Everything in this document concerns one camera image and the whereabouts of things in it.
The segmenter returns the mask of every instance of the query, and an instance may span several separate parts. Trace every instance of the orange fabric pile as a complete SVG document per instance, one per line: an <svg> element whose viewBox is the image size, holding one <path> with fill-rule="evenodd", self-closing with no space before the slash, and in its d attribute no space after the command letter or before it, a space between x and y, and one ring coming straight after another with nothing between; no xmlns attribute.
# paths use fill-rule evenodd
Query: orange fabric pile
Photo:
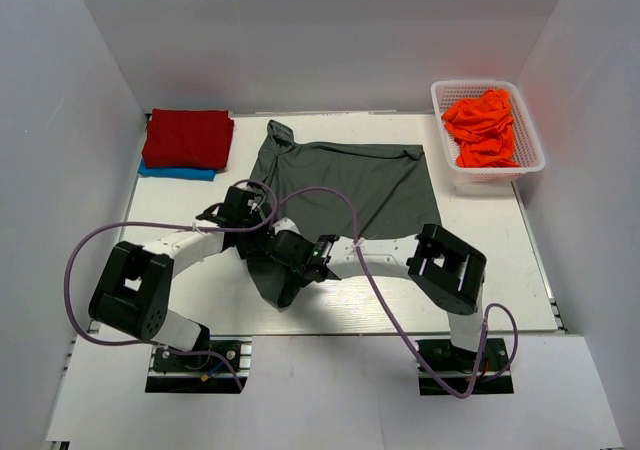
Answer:
<svg viewBox="0 0 640 450"><path fill-rule="evenodd" d="M511 103L506 90L489 89L480 98L463 98L442 115L445 128L460 145L459 167L519 167Z"/></svg>

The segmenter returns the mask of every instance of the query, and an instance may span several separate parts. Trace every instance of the white backdrop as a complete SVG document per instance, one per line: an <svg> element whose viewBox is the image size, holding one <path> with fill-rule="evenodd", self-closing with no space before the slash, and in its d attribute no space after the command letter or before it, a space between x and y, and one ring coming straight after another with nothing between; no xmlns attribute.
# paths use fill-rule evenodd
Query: white backdrop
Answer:
<svg viewBox="0 0 640 450"><path fill-rule="evenodd" d="M521 181L563 320L640 448L640 0L561 0L518 84L547 169Z"/></svg>
<svg viewBox="0 0 640 450"><path fill-rule="evenodd" d="M425 110L514 80L558 0L85 0L143 109Z"/></svg>
<svg viewBox="0 0 640 450"><path fill-rule="evenodd" d="M0 448L40 448L71 327L73 245L122 218L143 115L82 0L0 0ZM113 235L76 273L88 298Z"/></svg>

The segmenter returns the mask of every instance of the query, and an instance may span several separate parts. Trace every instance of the white plastic basket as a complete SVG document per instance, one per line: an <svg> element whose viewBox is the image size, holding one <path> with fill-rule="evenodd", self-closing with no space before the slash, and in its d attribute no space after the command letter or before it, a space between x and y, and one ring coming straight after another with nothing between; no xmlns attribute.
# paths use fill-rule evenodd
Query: white plastic basket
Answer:
<svg viewBox="0 0 640 450"><path fill-rule="evenodd" d="M501 88L509 92L511 114L513 115L513 133L516 140L513 160L520 164L520 167L464 168L456 164L456 159L460 155L460 147L453 140L453 136L444 128L442 114L461 98L480 97L489 88ZM431 97L447 164L453 171L453 180L456 185L511 181L544 168L545 159L538 135L515 85L495 80L449 80L431 85Z"/></svg>

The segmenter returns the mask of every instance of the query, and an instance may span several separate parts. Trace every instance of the white table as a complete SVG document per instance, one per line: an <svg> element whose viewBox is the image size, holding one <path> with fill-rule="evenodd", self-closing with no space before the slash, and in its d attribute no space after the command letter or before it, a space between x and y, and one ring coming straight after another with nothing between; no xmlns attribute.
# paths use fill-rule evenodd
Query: white table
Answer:
<svg viewBox="0 0 640 450"><path fill-rule="evenodd" d="M140 180L131 220L190 223L249 175L268 118L236 118L229 171L214 183ZM420 143L443 224L487 256L485 302L498 301L523 330L556 329L510 186L507 197L464 198L449 188L432 116L288 116L299 142ZM147 241L162 231L129 230ZM444 333L444 312L410 282L380 279L400 321ZM263 302L232 252L174 282L171 307L224 334L390 333L366 282L303 290L284 312ZM502 316L493 330L509 329ZM100 337L124 336L101 326ZM512 339L508 337L507 345ZM513 365L515 394L419 397L415 360L396 336L257 336L241 395L145 394L149 346L105 348L79 340L47 440L82 449L608 448L621 445L582 337L524 335Z"/></svg>
<svg viewBox="0 0 640 450"><path fill-rule="evenodd" d="M194 216L222 201L227 188L247 178L274 118L291 127L297 142L421 144L445 228L487 257L484 302L500 302L525 331L557 329L527 229L511 185L497 196L464 196L449 183L449 170L433 115L329 114L234 117L228 169L214 182L140 178L129 220L191 224ZM146 242L166 235L156 229L127 229L124 238ZM409 332L448 331L446 314L410 281L380 278L380 286ZM393 333L364 278L325 282L303 289L278 311L260 297L235 250L209 258L173 282L170 308L221 335ZM510 330L498 312L491 330Z"/></svg>

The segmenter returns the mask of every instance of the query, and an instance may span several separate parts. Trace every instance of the gray cloth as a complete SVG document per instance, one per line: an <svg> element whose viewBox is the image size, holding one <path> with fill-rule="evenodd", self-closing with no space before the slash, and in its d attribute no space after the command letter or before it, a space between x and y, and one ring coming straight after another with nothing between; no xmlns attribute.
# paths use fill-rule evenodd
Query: gray cloth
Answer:
<svg viewBox="0 0 640 450"><path fill-rule="evenodd" d="M293 130L271 120L251 178L269 185L278 199L309 186L325 186L346 195L358 212L368 239L419 233L425 223L440 223L424 151L420 145L298 144ZM339 198L326 193L301 195L280 209L300 234L315 242L320 235L353 237L351 215ZM263 298L278 307L291 303L299 288L282 296L283 268L266 258L250 258L249 272Z"/></svg>

